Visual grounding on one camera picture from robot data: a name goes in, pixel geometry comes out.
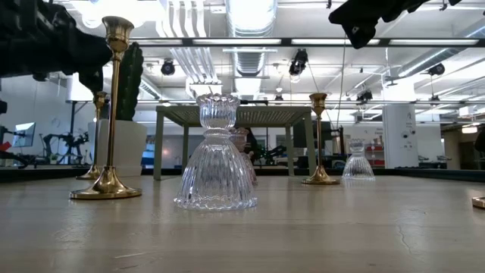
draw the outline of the ceiling duct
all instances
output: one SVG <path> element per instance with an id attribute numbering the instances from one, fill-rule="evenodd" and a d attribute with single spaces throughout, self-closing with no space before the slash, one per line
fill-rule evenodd
<path id="1" fill-rule="evenodd" d="M 227 27 L 230 36 L 241 38 L 269 37 L 273 33 L 276 20 L 277 0 L 226 0 Z M 235 75 L 256 77 L 266 62 L 263 52 L 233 53 Z M 251 90 L 244 90 L 248 80 Z M 236 79 L 236 90 L 244 93 L 257 93 L 261 79 Z"/>
<path id="2" fill-rule="evenodd" d="M 475 24 L 461 31 L 456 37 L 459 38 L 485 38 L 485 19 L 479 20 Z M 386 77 L 386 80 L 398 80 L 405 77 L 413 76 L 417 73 L 425 71 L 448 58 L 466 50 L 466 48 L 450 48 L 450 49 L 432 49 L 429 52 L 417 57 L 416 59 L 404 64 L 400 67 L 397 75 Z"/>

